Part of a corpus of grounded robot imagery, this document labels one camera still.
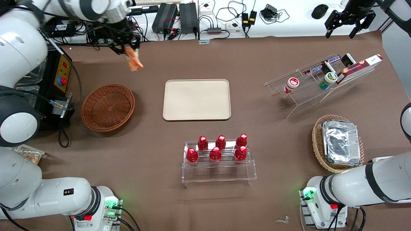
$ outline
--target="yellow panel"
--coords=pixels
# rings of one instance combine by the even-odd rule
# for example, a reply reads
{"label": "yellow panel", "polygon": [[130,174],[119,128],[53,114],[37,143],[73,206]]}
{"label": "yellow panel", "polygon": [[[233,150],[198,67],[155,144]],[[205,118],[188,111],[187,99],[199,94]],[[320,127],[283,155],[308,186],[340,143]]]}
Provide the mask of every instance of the yellow panel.
{"label": "yellow panel", "polygon": [[70,62],[64,56],[61,55],[60,56],[60,61],[58,63],[58,67],[57,67],[57,72],[56,72],[55,78],[54,78],[54,86],[58,87],[64,93],[66,93],[67,85],[65,85],[65,86],[58,85],[57,78],[59,76],[64,77],[64,78],[66,78],[66,80],[68,82],[71,68],[72,68],[72,66],[71,66]]}

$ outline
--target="clear acrylic shelf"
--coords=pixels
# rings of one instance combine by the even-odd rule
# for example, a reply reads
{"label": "clear acrylic shelf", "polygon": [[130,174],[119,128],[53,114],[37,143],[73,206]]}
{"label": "clear acrylic shelf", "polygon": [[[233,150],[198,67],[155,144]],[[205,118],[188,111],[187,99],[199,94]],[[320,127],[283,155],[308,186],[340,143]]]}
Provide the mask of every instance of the clear acrylic shelf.
{"label": "clear acrylic shelf", "polygon": [[[338,85],[332,84],[327,90],[323,90],[319,87],[319,83],[322,79],[324,79],[325,74],[321,70],[313,73],[309,73],[308,71],[321,66],[323,61],[329,60],[336,56],[337,55],[335,54],[331,54],[264,84],[264,86],[268,86],[273,94],[279,92],[284,99],[288,97],[290,99],[289,101],[293,102],[293,106],[291,106],[292,111],[287,118],[322,102],[330,95],[336,95],[342,91],[348,90],[357,83],[357,81],[355,81],[356,79],[375,70],[370,69],[366,72],[359,73],[358,75],[351,76],[349,80]],[[331,63],[331,66],[336,71],[336,74],[346,68],[341,59]],[[286,85],[288,79],[292,77],[297,78],[300,84],[292,92],[286,94],[284,92],[284,86]]]}
{"label": "clear acrylic shelf", "polygon": [[[208,143],[208,149],[199,151],[197,141],[186,141],[182,161],[181,182],[187,187],[192,182],[212,182],[228,180],[247,180],[250,184],[257,179],[255,161],[247,145],[247,158],[242,161],[233,160],[236,140],[226,140],[226,148],[221,150],[222,157],[217,163],[209,161],[209,154],[215,142]],[[187,150],[195,149],[199,158],[195,163],[186,159]]]}

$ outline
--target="wicker basket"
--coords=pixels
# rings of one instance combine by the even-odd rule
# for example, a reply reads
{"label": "wicker basket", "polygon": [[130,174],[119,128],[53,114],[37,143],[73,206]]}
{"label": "wicker basket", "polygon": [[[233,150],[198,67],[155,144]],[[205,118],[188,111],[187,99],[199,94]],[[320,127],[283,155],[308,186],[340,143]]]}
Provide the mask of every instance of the wicker basket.
{"label": "wicker basket", "polygon": [[[354,166],[346,166],[346,165],[339,165],[339,164],[330,164],[324,155],[324,142],[323,142],[323,129],[322,124],[327,120],[342,120],[348,121],[346,118],[341,117],[339,115],[325,115],[318,119],[315,123],[314,128],[312,130],[312,146],[314,148],[315,157],[317,157],[320,164],[330,172],[333,173],[341,173],[343,171],[353,169]],[[363,149],[363,142],[361,138],[358,137],[358,143],[360,145],[360,154],[361,154],[361,166],[364,163],[364,149]]]}
{"label": "wicker basket", "polygon": [[84,124],[96,132],[110,132],[130,119],[136,100],[133,92],[119,84],[103,85],[92,91],[81,107]]}

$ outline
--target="brown paper tablecloth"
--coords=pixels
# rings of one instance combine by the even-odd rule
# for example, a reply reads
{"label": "brown paper tablecloth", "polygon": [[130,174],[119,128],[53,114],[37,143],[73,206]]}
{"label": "brown paper tablecloth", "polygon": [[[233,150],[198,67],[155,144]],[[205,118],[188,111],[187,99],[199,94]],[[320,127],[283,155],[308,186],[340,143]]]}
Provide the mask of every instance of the brown paper tablecloth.
{"label": "brown paper tablecloth", "polygon": [[[284,37],[143,43],[144,69],[130,72],[123,55],[109,49],[65,49],[81,74],[83,99],[107,83],[129,87],[136,96],[131,120],[117,132],[98,134],[85,127],[80,108],[72,118],[69,148],[60,148],[56,132],[41,132],[28,145],[49,153],[40,161],[43,176],[84,177],[105,185],[124,199],[142,231],[298,231],[298,190],[313,176],[329,175],[317,162],[311,132],[326,114],[356,123],[365,158],[411,150],[399,124],[409,99],[385,54],[381,34]],[[381,54],[384,61],[360,84],[331,102],[286,119],[280,95],[271,96],[264,83],[329,54],[350,53],[357,61]],[[167,122],[162,117],[164,85],[170,79],[222,78],[230,83],[232,116],[227,121]],[[78,95],[74,75],[69,89]],[[185,188],[181,183],[184,142],[200,135],[235,139],[249,135],[258,179],[216,182]],[[409,230],[409,205],[366,207],[365,231]],[[275,223],[290,217],[289,224]],[[354,212],[349,210],[349,230]],[[17,220],[31,231],[69,231],[61,215]],[[0,230],[18,230],[0,221]]]}

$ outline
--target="aluminum foil container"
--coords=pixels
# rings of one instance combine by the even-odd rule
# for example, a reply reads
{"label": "aluminum foil container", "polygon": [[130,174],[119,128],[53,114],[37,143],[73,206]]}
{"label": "aluminum foil container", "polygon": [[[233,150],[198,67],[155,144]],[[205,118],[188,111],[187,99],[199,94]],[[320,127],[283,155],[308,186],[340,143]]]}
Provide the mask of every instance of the aluminum foil container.
{"label": "aluminum foil container", "polygon": [[357,126],[351,122],[328,120],[323,123],[324,153],[331,164],[357,166],[361,163]]}

